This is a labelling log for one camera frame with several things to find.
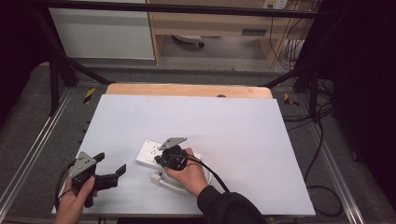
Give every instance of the human hand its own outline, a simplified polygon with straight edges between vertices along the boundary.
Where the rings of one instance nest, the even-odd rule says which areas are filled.
[[[79,217],[82,214],[82,209],[88,195],[91,193],[93,185],[95,184],[95,178],[91,176],[87,182],[82,186],[78,195],[76,196],[72,187],[72,178],[68,176],[66,183],[64,184],[64,196],[62,196],[61,204],[59,205],[58,213],[55,218],[55,224],[69,224],[78,223]]]
[[[186,148],[189,155],[194,155],[191,148]],[[202,165],[195,161],[187,161],[186,167],[181,171],[176,171],[164,167],[169,177],[177,180],[189,193],[198,197],[199,193],[208,186]]]

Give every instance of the human arm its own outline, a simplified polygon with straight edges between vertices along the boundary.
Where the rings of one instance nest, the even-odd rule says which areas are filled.
[[[56,214],[55,224],[78,223],[85,200],[91,193],[94,184],[95,178],[91,176],[76,196],[73,190],[70,190],[72,188],[71,177],[69,176],[66,178],[66,182],[64,184],[64,196],[62,196],[61,204],[59,205],[59,209]]]
[[[193,156],[190,148],[186,152]],[[202,166],[188,161],[182,171],[165,167],[168,176],[174,178],[192,195],[197,197],[198,208],[204,213],[205,223],[256,224],[267,223],[257,207],[238,193],[219,193],[207,184]]]

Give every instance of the white table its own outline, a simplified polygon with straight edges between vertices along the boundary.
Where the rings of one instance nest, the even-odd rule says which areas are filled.
[[[79,151],[106,158],[96,173],[127,164],[119,186],[99,192],[84,214],[99,217],[196,217],[196,199],[150,182],[154,171],[135,162],[145,140],[187,137],[182,147],[202,159],[231,191],[264,215],[313,216],[303,177],[276,100],[103,95]],[[219,191],[216,180],[212,184]]]

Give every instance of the floor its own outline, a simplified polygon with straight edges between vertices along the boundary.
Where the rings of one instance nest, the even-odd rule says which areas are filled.
[[[220,85],[262,85],[275,77],[287,72],[288,64],[282,57],[283,67],[277,63],[275,68],[268,68],[260,52],[260,46],[254,38],[204,37],[205,47],[185,44],[171,36],[165,38],[163,60],[160,65],[153,62],[99,62],[86,61],[92,70],[103,77],[118,82],[154,82],[154,83],[191,83]],[[40,146],[39,154],[30,163],[30,173],[22,177],[22,185],[15,190],[14,197],[9,198],[13,204],[6,207],[7,216],[4,223],[46,223],[51,222],[50,213],[53,204],[54,182],[67,161],[72,160],[83,140],[84,130],[89,128],[89,121],[99,101],[100,94],[106,91],[102,86],[80,73],[81,80],[74,89],[65,88],[70,92],[70,100],[57,120],[49,136]],[[283,116],[301,116],[305,114],[303,100],[305,94],[294,94],[292,84],[295,79],[272,89],[278,100]],[[82,103],[88,89],[96,91],[89,104]],[[285,104],[285,93],[293,104]],[[319,96],[318,102],[325,104],[327,96]],[[32,145],[41,129],[49,120],[50,88],[48,68],[37,67],[32,73],[21,100],[8,115],[6,124],[0,129],[0,160],[7,169],[0,170],[0,192],[9,192],[7,186],[15,181],[12,179],[26,155],[32,154]],[[337,119],[333,116],[323,118],[323,134],[325,145],[330,149],[334,160],[345,179],[351,194],[359,207],[365,223],[396,223],[396,214],[382,194],[364,163],[352,160],[352,152],[340,129]],[[315,129],[306,121],[286,122],[290,141],[302,174],[305,174],[312,161],[318,141]],[[334,189],[332,177],[323,152],[319,154],[307,185],[322,185]],[[334,213],[338,203],[328,191],[309,190],[313,204],[326,212]],[[2,196],[0,205],[4,205]],[[84,217],[89,223],[92,217]],[[292,218],[271,218],[273,223],[293,221]],[[299,223],[349,223],[347,212],[338,217],[326,217],[317,214],[315,217],[297,218]]]

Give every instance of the metal bar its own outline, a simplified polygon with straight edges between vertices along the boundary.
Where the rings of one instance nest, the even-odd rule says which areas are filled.
[[[308,102],[306,100],[306,97],[301,97],[299,94],[297,94],[297,97],[299,98],[299,102],[303,106],[304,112],[307,113]],[[314,132],[316,140],[319,141],[320,130],[318,124],[311,122],[310,126],[312,128],[312,131]],[[321,150],[321,157],[329,171],[329,175],[332,179],[332,183],[334,184],[334,188],[337,191],[341,202],[343,203],[344,211],[349,219],[349,222],[353,224],[363,224],[364,220],[361,216],[361,211],[356,205],[355,199],[353,198],[352,193],[347,186],[347,182],[345,181],[340,169],[338,168],[338,165],[335,162],[335,159],[333,158],[325,139],[323,139]]]
[[[29,152],[27,153],[25,159],[21,163],[20,168],[15,173],[12,180],[9,182],[6,190],[2,194],[0,198],[0,223],[2,223],[3,219],[6,217],[6,214],[11,207],[12,203],[14,202],[15,198],[18,195],[24,181],[26,180],[27,176],[29,175],[30,171],[32,170],[35,161],[37,160],[38,156],[40,155],[41,150],[43,149],[44,145],[46,144],[47,140],[52,133],[53,128],[57,124],[60,116],[64,112],[64,109],[67,105],[69,100],[69,96],[74,91],[74,88],[67,88],[64,92],[61,104],[58,110],[52,117],[49,117],[46,124],[44,125],[43,129],[41,130],[40,134],[38,135],[37,139],[33,143],[32,147],[30,148]]]
[[[59,106],[59,82],[58,82],[58,68],[55,60],[49,61],[49,75],[50,75],[50,112],[52,116]]]
[[[54,59],[57,63],[57,67],[59,68],[58,71],[64,80],[64,84],[66,84],[66,86],[76,86],[78,79],[76,78],[76,75],[70,66],[64,62],[63,56],[61,54],[63,49],[59,46],[58,41],[48,26],[46,19],[43,16],[42,10],[35,10],[34,8],[30,9],[32,16],[35,18],[37,25],[40,27],[44,37],[46,37],[47,43],[50,45],[50,54],[52,59]]]
[[[108,79],[105,79],[104,77],[100,77],[99,75],[97,75],[96,73],[94,73],[93,71],[91,71],[90,69],[86,68],[85,66],[83,66],[80,63],[77,63],[76,61],[74,61],[73,59],[69,58],[67,55],[63,54],[64,59],[73,67],[75,67],[77,70],[79,70],[80,72],[84,73],[85,75],[95,79],[96,81],[102,83],[102,84],[112,84],[115,83],[115,81],[110,81]]]
[[[303,19],[329,19],[331,17],[335,17],[335,14],[328,12],[257,9],[257,8],[245,8],[245,7],[203,7],[203,6],[184,6],[184,5],[84,2],[84,1],[60,1],[60,0],[59,1],[35,0],[34,3],[42,7],[90,9],[90,10],[195,13],[195,14],[216,14],[216,15],[256,16],[256,17],[275,17],[275,18],[303,18]]]

